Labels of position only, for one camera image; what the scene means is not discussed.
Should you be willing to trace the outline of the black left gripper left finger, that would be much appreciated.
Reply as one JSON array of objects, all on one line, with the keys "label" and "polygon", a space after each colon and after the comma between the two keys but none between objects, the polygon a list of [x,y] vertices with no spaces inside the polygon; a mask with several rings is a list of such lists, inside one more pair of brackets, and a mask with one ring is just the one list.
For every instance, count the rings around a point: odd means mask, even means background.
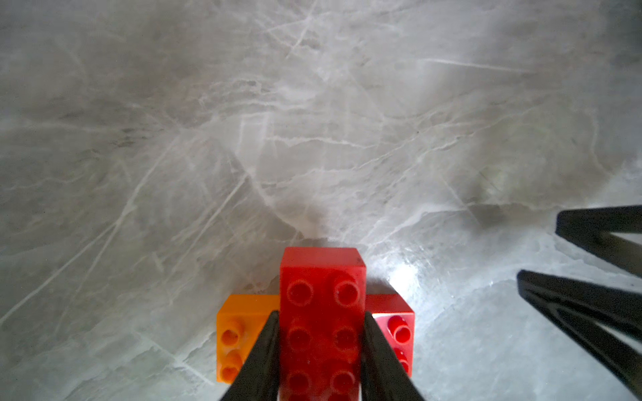
[{"label": "black left gripper left finger", "polygon": [[279,312],[272,311],[239,375],[220,401],[278,400],[279,356]]}]

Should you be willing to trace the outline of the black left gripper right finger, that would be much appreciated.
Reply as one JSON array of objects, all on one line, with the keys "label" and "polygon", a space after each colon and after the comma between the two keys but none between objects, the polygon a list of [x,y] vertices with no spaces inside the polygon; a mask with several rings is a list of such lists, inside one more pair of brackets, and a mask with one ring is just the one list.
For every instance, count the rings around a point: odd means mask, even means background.
[{"label": "black left gripper right finger", "polygon": [[361,351],[361,394],[365,401],[424,401],[370,312],[365,313]]}]

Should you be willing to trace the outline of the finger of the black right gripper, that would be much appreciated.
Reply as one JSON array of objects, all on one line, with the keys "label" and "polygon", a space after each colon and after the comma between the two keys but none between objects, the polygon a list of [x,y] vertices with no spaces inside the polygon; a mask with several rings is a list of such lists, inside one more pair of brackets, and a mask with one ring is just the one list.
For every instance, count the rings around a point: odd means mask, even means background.
[{"label": "finger of the black right gripper", "polygon": [[532,307],[641,397],[641,352],[615,337],[641,341],[641,295],[521,270],[518,293]]},{"label": "finger of the black right gripper", "polygon": [[640,235],[640,205],[561,211],[555,233],[595,257],[641,276],[641,245],[623,237]]}]

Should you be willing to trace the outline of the small red lego brick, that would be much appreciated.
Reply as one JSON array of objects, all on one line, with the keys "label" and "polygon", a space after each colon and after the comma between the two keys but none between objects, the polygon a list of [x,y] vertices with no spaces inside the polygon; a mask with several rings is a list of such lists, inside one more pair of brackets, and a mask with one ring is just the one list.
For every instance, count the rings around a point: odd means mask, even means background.
[{"label": "small red lego brick", "polygon": [[367,294],[370,312],[409,377],[413,373],[416,314],[401,295]]}]

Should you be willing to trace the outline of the small orange upturned lego brick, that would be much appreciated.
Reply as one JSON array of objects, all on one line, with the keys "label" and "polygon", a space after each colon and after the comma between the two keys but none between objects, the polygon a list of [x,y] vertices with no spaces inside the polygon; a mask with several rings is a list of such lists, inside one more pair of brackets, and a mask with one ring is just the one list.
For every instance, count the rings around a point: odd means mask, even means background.
[{"label": "small orange upturned lego brick", "polygon": [[232,384],[272,311],[279,295],[232,294],[217,314],[217,381]]}]

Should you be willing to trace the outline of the long red lego brick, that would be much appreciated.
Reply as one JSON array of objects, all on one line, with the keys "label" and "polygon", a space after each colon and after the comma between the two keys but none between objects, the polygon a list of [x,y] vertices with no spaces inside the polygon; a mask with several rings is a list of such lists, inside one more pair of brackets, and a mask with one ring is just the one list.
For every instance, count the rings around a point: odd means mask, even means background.
[{"label": "long red lego brick", "polygon": [[358,399],[366,296],[359,252],[288,247],[279,292],[280,398]]}]

